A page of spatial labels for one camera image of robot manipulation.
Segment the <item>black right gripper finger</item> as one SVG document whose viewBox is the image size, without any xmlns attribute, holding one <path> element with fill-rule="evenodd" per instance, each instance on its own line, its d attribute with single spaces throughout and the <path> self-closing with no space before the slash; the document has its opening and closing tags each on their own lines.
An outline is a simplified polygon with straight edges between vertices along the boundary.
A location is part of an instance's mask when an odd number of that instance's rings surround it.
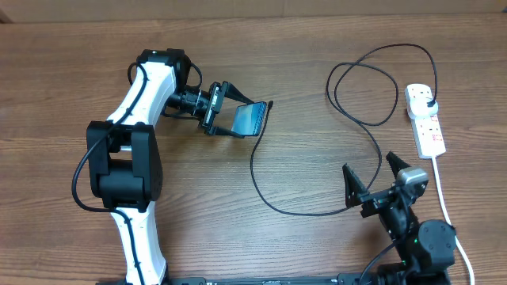
<svg viewBox="0 0 507 285">
<path fill-rule="evenodd" d="M 345 206 L 355 207 L 364 202 L 369 191 L 348 164 L 342 166 L 345 181 Z"/>
<path fill-rule="evenodd" d="M 391 172 L 393 173 L 394 177 L 397 177 L 402 170 L 404 169 L 410 169 L 410 165 L 403 161 L 398 155 L 396 155 L 394 152 L 389 151 L 386 155 L 386 160 L 391 167 Z"/>
</svg>

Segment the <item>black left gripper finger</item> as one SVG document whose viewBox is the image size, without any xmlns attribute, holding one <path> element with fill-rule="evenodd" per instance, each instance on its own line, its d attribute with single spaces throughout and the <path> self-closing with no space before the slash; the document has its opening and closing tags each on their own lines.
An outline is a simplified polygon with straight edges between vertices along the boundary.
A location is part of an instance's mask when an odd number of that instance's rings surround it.
<svg viewBox="0 0 507 285">
<path fill-rule="evenodd" d="M 222 127 L 213 127 L 214 129 L 214 135 L 220 135 L 220 136 L 230 136 L 238 139 L 244 139 L 245 136 L 241 135 L 237 132 L 234 132 L 232 130 L 228 130 Z"/>
<path fill-rule="evenodd" d="M 238 101 L 247 105 L 253 104 L 254 102 L 241 93 L 232 83 L 224 82 L 224 96 L 233 101 Z"/>
</svg>

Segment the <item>blue Samsung Galaxy smartphone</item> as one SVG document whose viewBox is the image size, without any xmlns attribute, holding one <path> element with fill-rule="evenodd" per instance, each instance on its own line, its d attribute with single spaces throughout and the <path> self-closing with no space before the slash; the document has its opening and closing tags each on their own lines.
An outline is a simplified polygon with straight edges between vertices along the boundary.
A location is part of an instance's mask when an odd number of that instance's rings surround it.
<svg viewBox="0 0 507 285">
<path fill-rule="evenodd" d="M 238 138 L 260 135 L 267 107 L 265 101 L 238 106 L 231 126 L 232 135 Z"/>
</svg>

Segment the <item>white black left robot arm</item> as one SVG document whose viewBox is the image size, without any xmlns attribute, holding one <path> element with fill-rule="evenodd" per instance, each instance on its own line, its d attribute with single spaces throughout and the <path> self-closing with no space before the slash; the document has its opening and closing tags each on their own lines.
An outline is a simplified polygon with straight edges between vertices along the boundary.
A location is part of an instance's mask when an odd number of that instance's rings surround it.
<svg viewBox="0 0 507 285">
<path fill-rule="evenodd" d="M 188 84 L 196 65 L 181 49 L 145 49 L 128 68 L 130 89 L 105 121 L 86 130 L 92 193 L 120 232 L 128 271 L 123 284 L 168 284 L 158 241 L 155 204 L 163 184 L 155 126 L 160 117 L 195 120 L 206 135 L 256 136 L 267 104 L 255 102 L 229 82 L 204 91 Z"/>
</svg>

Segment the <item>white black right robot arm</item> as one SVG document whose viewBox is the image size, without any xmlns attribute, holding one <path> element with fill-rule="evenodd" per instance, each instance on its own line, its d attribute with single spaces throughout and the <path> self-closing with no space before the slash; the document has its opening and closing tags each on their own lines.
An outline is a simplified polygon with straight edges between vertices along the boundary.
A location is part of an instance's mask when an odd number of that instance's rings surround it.
<svg viewBox="0 0 507 285">
<path fill-rule="evenodd" d="M 428 174 L 396 154 L 386 156 L 395 181 L 371 193 L 348 165 L 343 165 L 345 205 L 361 207 L 367 218 L 378 216 L 391 244 L 361 273 L 340 273 L 339 284 L 450 284 L 448 268 L 455 263 L 456 229 L 439 219 L 418 220 L 411 206 L 425 193 Z"/>
</svg>

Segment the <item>white charger plug adapter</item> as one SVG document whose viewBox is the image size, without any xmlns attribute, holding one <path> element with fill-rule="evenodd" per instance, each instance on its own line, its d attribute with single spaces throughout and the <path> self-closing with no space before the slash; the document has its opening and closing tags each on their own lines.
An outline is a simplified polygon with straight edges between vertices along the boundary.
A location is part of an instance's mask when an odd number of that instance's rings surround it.
<svg viewBox="0 0 507 285">
<path fill-rule="evenodd" d="M 429 98 L 410 97 L 407 101 L 407 112 L 409 118 L 417 120 L 420 118 L 434 116 L 438 113 L 439 105 Z"/>
</svg>

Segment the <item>white power strip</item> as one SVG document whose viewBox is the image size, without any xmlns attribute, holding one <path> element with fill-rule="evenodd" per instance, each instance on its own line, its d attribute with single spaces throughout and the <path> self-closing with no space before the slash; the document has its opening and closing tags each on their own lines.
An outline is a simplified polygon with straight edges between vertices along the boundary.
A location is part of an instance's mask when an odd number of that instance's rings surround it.
<svg viewBox="0 0 507 285">
<path fill-rule="evenodd" d="M 410 84 L 405 88 L 406 109 L 410 97 L 433 99 L 429 86 L 419 83 Z M 437 114 L 417 120 L 410 119 L 414 132 L 414 140 L 419 158 L 432 159 L 446 152 L 444 138 Z"/>
</svg>

